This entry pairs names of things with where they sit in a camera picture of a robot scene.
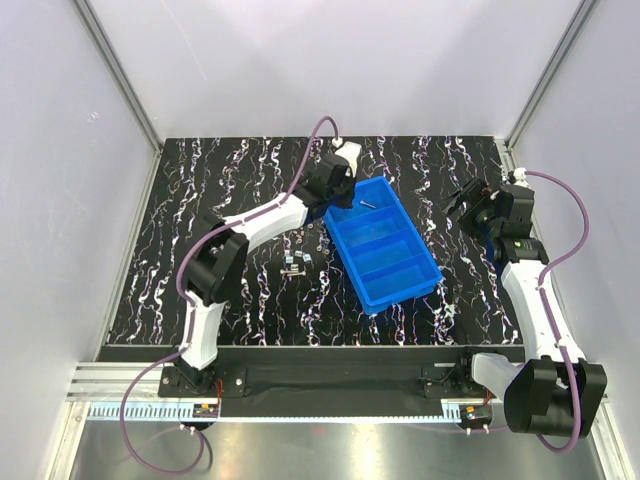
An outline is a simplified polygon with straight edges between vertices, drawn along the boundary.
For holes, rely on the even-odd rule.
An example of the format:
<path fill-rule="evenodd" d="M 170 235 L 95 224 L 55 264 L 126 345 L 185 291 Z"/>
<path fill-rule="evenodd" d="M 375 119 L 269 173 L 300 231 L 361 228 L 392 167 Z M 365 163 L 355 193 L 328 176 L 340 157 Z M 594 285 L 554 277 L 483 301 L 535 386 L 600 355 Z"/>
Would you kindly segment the right aluminium corner post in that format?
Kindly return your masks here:
<path fill-rule="evenodd" d="M 508 151 L 512 151 L 522 137 L 529 122 L 544 99 L 545 94 L 551 87 L 559 70 L 568 58 L 581 32 L 586 27 L 599 3 L 599 0 L 581 0 L 578 3 L 576 10 L 565 27 L 523 109 L 509 134 L 504 139 L 504 145 Z"/>

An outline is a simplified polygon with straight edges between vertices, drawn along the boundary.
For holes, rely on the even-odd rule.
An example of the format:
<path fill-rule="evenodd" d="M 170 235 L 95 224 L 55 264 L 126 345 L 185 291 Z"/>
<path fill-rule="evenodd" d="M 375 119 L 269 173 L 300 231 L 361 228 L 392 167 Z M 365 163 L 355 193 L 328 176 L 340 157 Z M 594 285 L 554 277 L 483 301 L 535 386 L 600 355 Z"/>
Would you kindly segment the blue plastic divided bin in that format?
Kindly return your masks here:
<path fill-rule="evenodd" d="M 378 208 L 362 206 L 361 200 Z M 383 177 L 358 182 L 353 207 L 330 207 L 324 223 L 368 315 L 424 297 L 443 280 L 431 251 Z"/>

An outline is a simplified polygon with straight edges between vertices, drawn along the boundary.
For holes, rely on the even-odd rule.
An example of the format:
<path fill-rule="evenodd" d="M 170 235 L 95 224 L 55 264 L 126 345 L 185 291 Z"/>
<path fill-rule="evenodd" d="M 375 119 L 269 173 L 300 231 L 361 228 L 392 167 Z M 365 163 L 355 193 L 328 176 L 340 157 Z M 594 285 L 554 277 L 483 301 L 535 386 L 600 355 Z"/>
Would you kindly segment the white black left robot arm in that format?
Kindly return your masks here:
<path fill-rule="evenodd" d="M 361 146 L 347 142 L 307 171 L 292 193 L 282 193 L 243 215 L 207 220 L 209 231 L 192 245 L 176 278 L 178 293 L 186 301 L 186 318 L 174 365 L 189 388 L 202 391 L 209 384 L 205 370 L 218 356 L 221 316 L 241 290 L 248 254 L 318 220 L 331 206 L 352 208 L 360 156 Z"/>

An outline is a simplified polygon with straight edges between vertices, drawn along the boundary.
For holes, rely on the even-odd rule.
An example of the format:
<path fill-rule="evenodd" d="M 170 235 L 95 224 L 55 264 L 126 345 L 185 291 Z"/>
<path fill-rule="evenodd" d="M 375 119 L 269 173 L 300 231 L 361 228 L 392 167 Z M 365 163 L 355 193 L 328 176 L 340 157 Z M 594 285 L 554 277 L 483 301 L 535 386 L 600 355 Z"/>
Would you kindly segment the left aluminium corner post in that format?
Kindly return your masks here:
<path fill-rule="evenodd" d="M 150 116 L 147 114 L 139 96 L 135 92 L 91 2 L 87 0 L 71 0 L 71 4 L 79 15 L 82 24 L 146 142 L 155 153 L 160 152 L 164 141 L 157 133 Z"/>

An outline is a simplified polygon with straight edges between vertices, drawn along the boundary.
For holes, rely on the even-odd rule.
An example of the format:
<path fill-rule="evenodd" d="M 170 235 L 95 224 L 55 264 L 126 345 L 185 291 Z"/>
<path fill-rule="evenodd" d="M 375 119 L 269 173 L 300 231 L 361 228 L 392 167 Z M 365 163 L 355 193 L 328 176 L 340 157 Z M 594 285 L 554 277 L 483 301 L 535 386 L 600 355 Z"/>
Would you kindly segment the aluminium frame rail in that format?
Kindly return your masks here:
<path fill-rule="evenodd" d="M 241 368 L 226 367 L 209 392 L 197 394 L 179 383 L 172 367 L 146 372 L 141 364 L 82 363 L 67 399 L 88 403 L 94 420 L 185 424 L 455 424 L 479 429 L 498 419 L 502 409 L 501 401 L 484 394 L 460 397 L 433 386 L 419 386 L 415 393 L 398 388 L 259 391 L 248 377 Z"/>

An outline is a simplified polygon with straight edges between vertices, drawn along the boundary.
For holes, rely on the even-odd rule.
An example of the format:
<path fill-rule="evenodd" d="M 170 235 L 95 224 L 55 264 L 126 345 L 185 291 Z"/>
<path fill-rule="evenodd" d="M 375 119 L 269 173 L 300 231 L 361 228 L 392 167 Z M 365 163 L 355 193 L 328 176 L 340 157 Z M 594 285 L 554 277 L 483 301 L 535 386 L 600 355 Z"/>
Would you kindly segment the silver bolt one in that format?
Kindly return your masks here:
<path fill-rule="evenodd" d="M 361 200 L 361 201 L 360 201 L 360 205 L 365 206 L 365 207 L 367 207 L 367 208 L 369 208 L 369 209 L 377 209 L 377 208 L 378 208 L 378 207 L 376 207 L 375 205 L 370 204 L 370 203 L 368 203 L 368 202 L 366 202 L 366 201 L 364 201 L 364 200 Z"/>

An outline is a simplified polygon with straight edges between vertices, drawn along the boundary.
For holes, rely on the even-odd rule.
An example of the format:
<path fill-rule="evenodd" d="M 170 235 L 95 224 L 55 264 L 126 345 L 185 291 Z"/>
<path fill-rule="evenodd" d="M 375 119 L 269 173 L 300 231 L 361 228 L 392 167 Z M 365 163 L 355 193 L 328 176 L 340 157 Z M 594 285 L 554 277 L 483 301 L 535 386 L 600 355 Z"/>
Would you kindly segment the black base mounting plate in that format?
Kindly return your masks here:
<path fill-rule="evenodd" d="M 460 397 L 484 394 L 479 386 L 465 383 L 461 358 L 468 353 L 498 353 L 513 364 L 524 360 L 520 345 L 452 346 L 222 346 L 205 370 L 209 384 L 202 391 L 188 387 L 172 360 L 163 361 L 161 347 L 107 346 L 95 362 L 141 364 L 146 372 L 156 367 L 174 368 L 180 384 L 197 394 L 209 392 L 222 377 L 223 368 L 241 368 L 248 384 L 259 391 L 272 388 L 372 389 L 398 388 L 415 393 L 419 386 L 449 389 Z"/>

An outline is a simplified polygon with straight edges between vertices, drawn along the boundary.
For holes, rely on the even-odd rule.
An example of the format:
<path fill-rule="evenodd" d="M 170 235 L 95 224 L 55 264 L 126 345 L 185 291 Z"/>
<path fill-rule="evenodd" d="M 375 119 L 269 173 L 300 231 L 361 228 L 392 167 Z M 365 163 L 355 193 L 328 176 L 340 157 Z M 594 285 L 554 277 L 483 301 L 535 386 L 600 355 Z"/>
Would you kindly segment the aluminium corner post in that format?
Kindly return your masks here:
<path fill-rule="evenodd" d="M 164 141 L 157 133 L 150 116 L 147 114 L 139 96 L 135 92 L 91 2 L 87 0 L 71 0 L 71 4 L 79 15 L 82 24 L 146 142 L 155 153 L 160 152 Z"/>
<path fill-rule="evenodd" d="M 581 0 L 578 3 L 576 10 L 565 27 L 523 109 L 509 134 L 504 139 L 504 145 L 508 151 L 512 151 L 522 137 L 529 122 L 544 99 L 545 94 L 551 87 L 559 70 L 568 58 L 581 32 L 586 27 L 599 3 L 599 0 Z"/>

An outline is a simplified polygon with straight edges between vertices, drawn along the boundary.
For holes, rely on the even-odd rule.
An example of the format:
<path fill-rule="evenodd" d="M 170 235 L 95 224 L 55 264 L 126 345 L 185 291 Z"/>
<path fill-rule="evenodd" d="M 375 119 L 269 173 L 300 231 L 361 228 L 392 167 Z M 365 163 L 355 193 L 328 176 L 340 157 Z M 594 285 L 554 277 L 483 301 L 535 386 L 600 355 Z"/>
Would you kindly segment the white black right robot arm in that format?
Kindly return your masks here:
<path fill-rule="evenodd" d="M 523 333 L 525 361 L 515 366 L 498 353 L 468 353 L 461 375 L 503 404 L 508 428 L 544 440 L 585 437 L 607 386 L 603 366 L 587 361 L 573 339 L 554 296 L 554 267 L 543 243 L 532 235 L 534 190 L 524 180 L 492 188 L 480 178 L 452 196 L 447 214 L 464 211 L 459 226 L 487 250 Z"/>

